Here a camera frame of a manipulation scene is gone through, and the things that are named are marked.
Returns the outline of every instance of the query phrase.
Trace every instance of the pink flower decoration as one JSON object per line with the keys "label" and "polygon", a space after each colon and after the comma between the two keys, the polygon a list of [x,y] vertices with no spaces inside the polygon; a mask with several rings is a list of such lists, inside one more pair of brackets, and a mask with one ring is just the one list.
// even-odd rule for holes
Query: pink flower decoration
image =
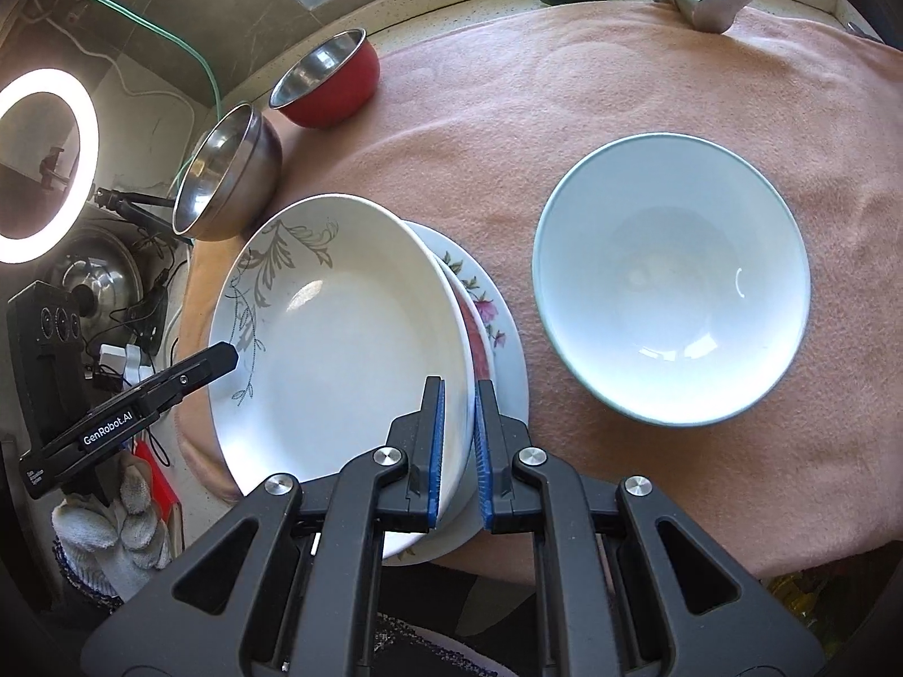
{"label": "pink flower decoration", "polygon": [[483,323],[491,323],[494,321],[495,317],[498,316],[498,310],[496,309],[495,304],[492,300],[486,300],[485,296],[479,300],[474,300],[473,304],[477,306],[477,311],[480,312]]}

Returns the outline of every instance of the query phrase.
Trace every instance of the green hose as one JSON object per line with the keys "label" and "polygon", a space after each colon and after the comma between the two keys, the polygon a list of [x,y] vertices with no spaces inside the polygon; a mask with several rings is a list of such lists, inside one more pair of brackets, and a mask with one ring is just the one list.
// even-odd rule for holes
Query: green hose
{"label": "green hose", "polygon": [[209,66],[207,61],[204,60],[204,56],[202,56],[195,49],[193,49],[191,46],[189,46],[188,43],[186,43],[181,38],[177,38],[172,33],[165,31],[164,28],[160,28],[160,27],[156,26],[154,23],[148,22],[143,17],[139,17],[138,15],[134,14],[132,12],[132,10],[127,10],[122,5],[119,5],[112,0],[97,0],[97,1],[100,2],[100,4],[102,4],[102,5],[106,5],[108,8],[110,8],[110,10],[116,10],[116,12],[118,12],[120,15],[124,15],[125,17],[128,17],[128,19],[130,19],[134,22],[137,22],[138,25],[140,25],[144,28],[147,28],[152,33],[156,33],[161,38],[166,38],[167,40],[170,40],[171,42],[175,43],[178,47],[180,47],[182,50],[191,54],[191,56],[194,56],[194,58],[198,61],[198,63],[200,63],[200,65],[202,65],[202,67],[204,68],[204,71],[207,73],[207,78],[211,81],[211,87],[213,88],[213,101],[216,103],[216,106],[217,106],[217,120],[222,119],[223,110],[222,110],[222,103],[220,101],[220,87],[217,84],[217,79],[213,75],[213,71],[211,70],[211,67]]}

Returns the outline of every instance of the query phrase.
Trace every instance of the floral pattern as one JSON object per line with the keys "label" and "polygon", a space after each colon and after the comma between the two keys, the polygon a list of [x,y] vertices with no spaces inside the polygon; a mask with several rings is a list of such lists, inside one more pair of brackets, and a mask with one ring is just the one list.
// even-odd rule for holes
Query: floral pattern
{"label": "floral pattern", "polygon": [[[257,337],[257,311],[261,307],[270,307],[266,297],[273,289],[273,280],[284,267],[293,268],[295,262],[289,250],[288,237],[298,241],[317,257],[320,264],[325,264],[332,269],[332,258],[328,251],[328,244],[339,233],[339,225],[327,221],[326,228],[316,232],[307,226],[286,226],[281,220],[276,220],[260,232],[259,236],[272,235],[270,244],[263,252],[248,246],[242,253],[236,264],[236,274],[229,279],[229,289],[225,297],[235,303],[234,317],[232,320],[232,333],[229,335],[229,343],[235,345],[239,354],[250,351],[251,363],[247,376],[247,384],[244,389],[238,390],[232,395],[238,406],[245,399],[254,397],[254,370],[257,362],[257,354],[266,351],[264,342]],[[242,280],[249,272],[255,272],[253,297],[250,288],[241,288]]]}
{"label": "floral pattern", "polygon": [[495,300],[486,297],[486,292],[480,288],[480,283],[477,282],[476,277],[472,277],[469,280],[461,277],[464,264],[462,260],[453,262],[450,253],[446,252],[442,257],[442,261],[448,266],[450,271],[454,272],[455,277],[461,281],[464,289],[470,294],[473,304],[477,307],[477,312],[480,313],[480,319],[483,321],[484,327],[486,327],[486,334],[489,336],[489,340],[492,341],[493,352],[500,346],[504,348],[506,341],[505,332],[492,327],[492,321],[498,316]]}

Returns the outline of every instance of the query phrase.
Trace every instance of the metal pot lid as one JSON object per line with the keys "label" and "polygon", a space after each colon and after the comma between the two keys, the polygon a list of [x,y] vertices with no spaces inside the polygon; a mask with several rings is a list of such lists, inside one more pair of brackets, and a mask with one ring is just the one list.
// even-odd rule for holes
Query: metal pot lid
{"label": "metal pot lid", "polygon": [[140,301],[143,283],[132,254],[116,235],[99,226],[73,230],[54,253],[45,277],[78,301],[82,336],[92,357],[97,357],[101,344],[121,346],[131,341],[132,331],[119,325],[125,313],[114,313],[119,319],[115,320],[110,312]]}

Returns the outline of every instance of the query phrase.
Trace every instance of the silver bolt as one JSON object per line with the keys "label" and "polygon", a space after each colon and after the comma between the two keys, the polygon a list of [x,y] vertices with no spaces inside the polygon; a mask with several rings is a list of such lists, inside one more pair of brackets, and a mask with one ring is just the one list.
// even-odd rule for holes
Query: silver bolt
{"label": "silver bolt", "polygon": [[631,476],[624,482],[628,494],[645,496],[652,493],[652,481],[644,476]]}
{"label": "silver bolt", "polygon": [[288,494],[292,490],[292,477],[286,473],[277,473],[266,479],[264,488],[268,494],[273,496]]}
{"label": "silver bolt", "polygon": [[373,461],[377,465],[396,465],[401,460],[401,450],[397,447],[381,447],[373,451]]}
{"label": "silver bolt", "polygon": [[543,465],[549,456],[540,447],[525,447],[518,453],[518,459],[524,465]]}

